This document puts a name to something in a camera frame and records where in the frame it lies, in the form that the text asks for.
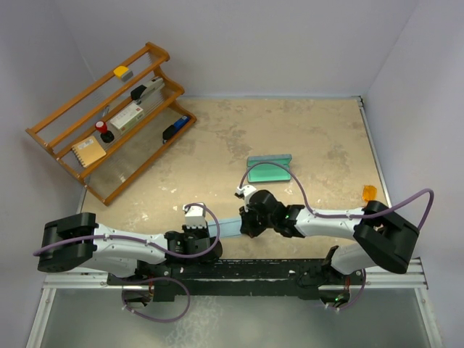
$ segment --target book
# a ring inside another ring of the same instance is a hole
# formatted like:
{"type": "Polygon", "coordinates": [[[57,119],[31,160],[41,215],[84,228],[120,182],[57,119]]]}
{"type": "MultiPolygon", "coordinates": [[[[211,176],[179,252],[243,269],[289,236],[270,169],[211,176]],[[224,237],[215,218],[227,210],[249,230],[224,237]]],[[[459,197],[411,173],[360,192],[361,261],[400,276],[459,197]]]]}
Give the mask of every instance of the book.
{"type": "Polygon", "coordinates": [[[72,152],[74,152],[84,168],[87,168],[107,154],[94,136],[89,136],[81,142],[72,145],[72,152]]]}

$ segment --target blue and black object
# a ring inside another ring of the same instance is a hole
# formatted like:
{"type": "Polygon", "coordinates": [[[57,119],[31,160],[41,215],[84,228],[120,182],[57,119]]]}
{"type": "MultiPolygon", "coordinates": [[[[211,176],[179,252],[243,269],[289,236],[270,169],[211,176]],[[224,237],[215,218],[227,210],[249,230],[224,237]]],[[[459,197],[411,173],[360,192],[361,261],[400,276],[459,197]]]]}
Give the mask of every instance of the blue and black object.
{"type": "Polygon", "coordinates": [[[175,121],[172,125],[167,127],[164,132],[162,132],[162,143],[164,144],[166,141],[171,139],[183,126],[187,124],[190,120],[189,116],[182,116],[177,121],[175,121]]]}

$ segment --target metal frame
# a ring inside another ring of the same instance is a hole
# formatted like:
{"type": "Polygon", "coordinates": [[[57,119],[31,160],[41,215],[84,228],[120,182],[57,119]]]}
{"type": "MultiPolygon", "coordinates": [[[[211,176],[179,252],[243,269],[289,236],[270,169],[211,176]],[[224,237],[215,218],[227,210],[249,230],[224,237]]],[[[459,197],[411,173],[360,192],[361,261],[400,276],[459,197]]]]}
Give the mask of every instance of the metal frame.
{"type": "MultiPolygon", "coordinates": [[[[381,181],[386,202],[389,206],[392,205],[389,193],[386,189],[386,182],[380,163],[378,161],[376,148],[372,140],[372,135],[366,119],[363,101],[361,97],[353,97],[357,100],[364,122],[365,130],[368,135],[370,148],[376,164],[378,176],[381,181]]],[[[82,210],[83,202],[86,197],[86,190],[82,190],[80,195],[77,212],[82,210]]],[[[422,262],[420,259],[411,260],[407,273],[397,275],[389,273],[380,267],[368,268],[367,270],[367,289],[415,289],[415,295],[418,300],[418,306],[424,322],[428,340],[432,348],[444,347],[442,336],[437,325],[434,311],[431,307],[427,293],[427,281],[424,274],[422,262]]],[[[358,289],[359,286],[351,286],[353,289],[358,289]]],[[[321,286],[323,289],[337,289],[338,286],[321,286]]],[[[46,324],[49,318],[51,306],[53,305],[54,295],[57,289],[147,289],[144,285],[130,286],[108,286],[107,273],[98,273],[85,268],[76,268],[68,273],[48,274],[43,283],[42,297],[37,309],[36,318],[32,330],[30,332],[27,348],[40,348],[46,324]]]]}

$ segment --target wooden tabletop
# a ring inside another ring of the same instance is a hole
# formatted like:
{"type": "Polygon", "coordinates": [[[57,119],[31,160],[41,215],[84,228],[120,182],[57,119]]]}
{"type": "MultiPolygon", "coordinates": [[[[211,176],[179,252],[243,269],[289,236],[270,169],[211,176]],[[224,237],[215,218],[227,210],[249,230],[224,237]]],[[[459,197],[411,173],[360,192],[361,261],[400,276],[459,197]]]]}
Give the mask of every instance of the wooden tabletop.
{"type": "MultiPolygon", "coordinates": [[[[97,222],[137,233],[181,231],[183,204],[204,202],[219,219],[237,218],[243,201],[233,194],[248,156],[291,154],[291,170],[312,207],[363,205],[364,185],[386,202],[363,118],[354,99],[181,99],[198,117],[194,127],[154,162],[109,207],[91,194],[84,212],[97,222]]],[[[303,204],[298,186],[257,185],[284,204],[303,204]]],[[[351,243],[329,237],[286,239],[274,231],[259,238],[223,239],[226,258],[325,257],[351,243]]]]}

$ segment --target black base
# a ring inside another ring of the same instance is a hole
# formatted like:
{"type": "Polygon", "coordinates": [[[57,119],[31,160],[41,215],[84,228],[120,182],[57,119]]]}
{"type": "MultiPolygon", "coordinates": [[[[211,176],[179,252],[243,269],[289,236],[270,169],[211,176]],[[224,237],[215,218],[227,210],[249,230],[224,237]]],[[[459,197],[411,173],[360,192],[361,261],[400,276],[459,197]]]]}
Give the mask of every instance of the black base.
{"type": "MultiPolygon", "coordinates": [[[[163,265],[142,265],[150,276],[181,281],[192,296],[291,296],[300,299],[320,299],[318,287],[343,286],[346,276],[322,267],[323,259],[284,260],[218,260],[212,264],[170,268],[163,265]]],[[[348,275],[352,285],[363,282],[361,275],[348,275]]],[[[116,277],[108,276],[108,285],[124,285],[116,277]]],[[[184,295],[183,289],[169,281],[156,282],[155,302],[174,301],[184,295]]]]}

